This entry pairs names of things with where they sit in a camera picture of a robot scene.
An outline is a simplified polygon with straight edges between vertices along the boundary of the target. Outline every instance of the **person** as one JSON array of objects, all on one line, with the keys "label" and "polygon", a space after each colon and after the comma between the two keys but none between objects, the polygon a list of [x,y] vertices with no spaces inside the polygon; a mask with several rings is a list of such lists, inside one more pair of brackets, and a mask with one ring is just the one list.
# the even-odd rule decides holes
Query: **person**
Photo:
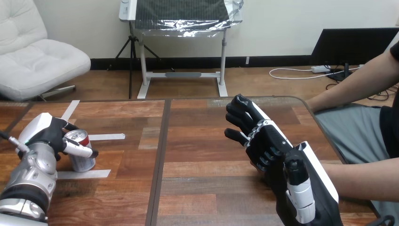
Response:
[{"label": "person", "polygon": [[333,88],[307,100],[349,164],[323,164],[340,196],[372,200],[399,225],[399,95],[392,107],[351,104],[399,82],[399,42]]}]

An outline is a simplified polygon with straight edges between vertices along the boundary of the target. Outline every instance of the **silver robotic arm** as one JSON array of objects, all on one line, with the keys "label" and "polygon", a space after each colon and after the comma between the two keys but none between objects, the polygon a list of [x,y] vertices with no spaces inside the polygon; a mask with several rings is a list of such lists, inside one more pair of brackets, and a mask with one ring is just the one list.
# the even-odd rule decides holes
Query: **silver robotic arm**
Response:
[{"label": "silver robotic arm", "polygon": [[16,146],[21,158],[0,194],[0,226],[46,226],[47,211],[56,187],[59,152],[95,158],[98,151],[64,138],[69,122],[42,113],[22,131],[19,139],[0,131]]}]

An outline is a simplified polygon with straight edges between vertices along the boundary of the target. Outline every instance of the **robotic finger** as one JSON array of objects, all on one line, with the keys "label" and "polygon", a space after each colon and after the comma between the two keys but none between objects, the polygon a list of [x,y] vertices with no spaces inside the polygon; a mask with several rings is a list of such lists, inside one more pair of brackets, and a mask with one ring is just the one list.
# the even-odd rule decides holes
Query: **robotic finger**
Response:
[{"label": "robotic finger", "polygon": [[64,137],[63,142],[65,146],[63,152],[65,153],[91,159],[94,159],[98,156],[97,150],[90,147],[85,147],[76,141]]}]

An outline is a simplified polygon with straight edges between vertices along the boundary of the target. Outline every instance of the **power strip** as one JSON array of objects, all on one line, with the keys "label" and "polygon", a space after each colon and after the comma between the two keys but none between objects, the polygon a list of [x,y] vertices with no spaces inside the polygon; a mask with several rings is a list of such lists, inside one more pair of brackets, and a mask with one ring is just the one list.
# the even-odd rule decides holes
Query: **power strip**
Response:
[{"label": "power strip", "polygon": [[311,71],[313,73],[329,72],[331,70],[330,66],[313,66]]}]

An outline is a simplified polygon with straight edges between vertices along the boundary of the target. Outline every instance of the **red soda can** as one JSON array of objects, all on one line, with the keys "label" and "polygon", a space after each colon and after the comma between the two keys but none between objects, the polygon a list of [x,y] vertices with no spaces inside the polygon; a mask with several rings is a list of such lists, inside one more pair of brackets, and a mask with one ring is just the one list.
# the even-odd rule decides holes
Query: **red soda can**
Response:
[{"label": "red soda can", "polygon": [[[71,139],[73,141],[76,141],[79,144],[81,144],[82,146],[91,148],[91,143],[88,138],[88,133],[82,129],[73,130],[73,131],[65,134],[64,137]],[[80,156],[76,156],[76,155],[72,155],[72,154],[68,154],[68,155],[69,155],[69,159],[71,160],[71,163],[72,163],[72,168],[76,172],[89,171],[96,164],[96,159],[80,157]]]}]

